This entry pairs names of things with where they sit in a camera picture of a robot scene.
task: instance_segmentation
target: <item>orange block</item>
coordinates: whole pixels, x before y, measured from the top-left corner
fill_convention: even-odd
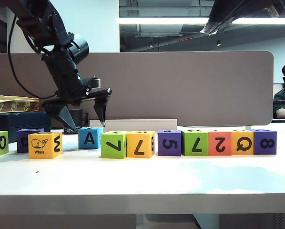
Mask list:
[[[154,154],[154,134],[154,131],[128,132],[127,157],[152,157]]]
[[[254,132],[250,130],[232,131],[232,155],[254,154]]]
[[[39,132],[28,135],[29,158],[52,159],[62,153],[62,132]]]
[[[209,156],[232,154],[231,131],[213,130],[208,132]]]

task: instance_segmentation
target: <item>black letter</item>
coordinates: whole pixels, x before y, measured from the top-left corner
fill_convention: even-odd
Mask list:
[[[84,144],[86,145],[88,142],[91,142],[93,145],[95,144],[95,141],[94,141],[94,138],[93,138],[93,135],[91,132],[87,133]]]
[[[6,137],[0,136],[0,149],[3,150],[5,147],[6,147]]]
[[[201,140],[200,137],[198,137],[198,138],[196,139],[196,141],[195,141],[195,143],[194,143],[194,146],[192,147],[191,152],[193,152],[193,153],[200,153],[200,152],[202,152],[201,149],[196,149],[196,147],[198,146],[200,140]]]
[[[248,146],[243,147],[243,144],[241,144],[241,141],[248,141]],[[252,140],[248,137],[240,137],[237,144],[238,144],[237,151],[239,151],[239,150],[246,151],[252,147]]]
[[[173,145],[174,145],[174,148],[177,149],[177,141],[170,140],[169,145],[166,145],[166,142],[167,142],[167,139],[164,139],[163,140],[163,147],[165,149],[171,149]]]
[[[225,137],[216,137],[215,139],[219,141],[215,147],[216,151],[218,151],[219,153],[223,152],[225,150],[225,146],[220,149],[220,145],[223,143],[223,141],[225,141]]]
[[[154,150],[154,137],[151,138],[151,150]]]
[[[58,139],[60,139],[60,135],[56,136],[53,140],[53,142],[57,144],[53,149],[53,151],[55,151],[55,152],[60,152],[60,149],[58,149],[58,147],[60,145],[60,141],[58,141]]]
[[[138,151],[139,148],[141,147],[142,143],[143,143],[143,141],[142,141],[142,140],[139,140],[138,145],[137,145],[137,147],[136,147],[136,149],[135,149],[135,151],[134,151],[134,154],[135,154],[135,155],[144,155],[144,152],[139,152],[139,151]]]
[[[118,140],[118,146],[113,145],[111,142],[106,142],[106,144],[110,147],[112,147],[113,149],[116,149],[117,151],[121,151],[122,150],[122,142],[121,140]]]
[[[260,142],[262,149],[273,148],[275,146],[275,141],[273,139],[267,140],[266,138],[262,139]]]
[[[27,137],[21,137],[20,138],[20,144],[22,146],[28,146],[28,138]]]

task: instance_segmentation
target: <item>letter a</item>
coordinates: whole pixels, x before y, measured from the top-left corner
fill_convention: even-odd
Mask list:
[[[88,142],[91,142],[93,145],[95,144],[93,135],[91,132],[88,132],[84,141],[84,144],[86,145]]]

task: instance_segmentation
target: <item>yellow block with whale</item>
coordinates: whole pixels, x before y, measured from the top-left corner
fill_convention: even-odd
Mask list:
[[[28,135],[31,159],[52,159],[62,153],[62,132],[38,132]]]

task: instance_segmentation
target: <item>purple block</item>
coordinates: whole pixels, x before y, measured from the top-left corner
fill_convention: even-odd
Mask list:
[[[182,133],[180,130],[159,130],[157,144],[158,156],[182,155]]]
[[[254,154],[276,154],[277,132],[271,130],[252,130],[254,132]]]
[[[17,131],[17,152],[27,153],[28,152],[28,135],[37,132],[44,132],[43,128],[40,129],[22,129]]]

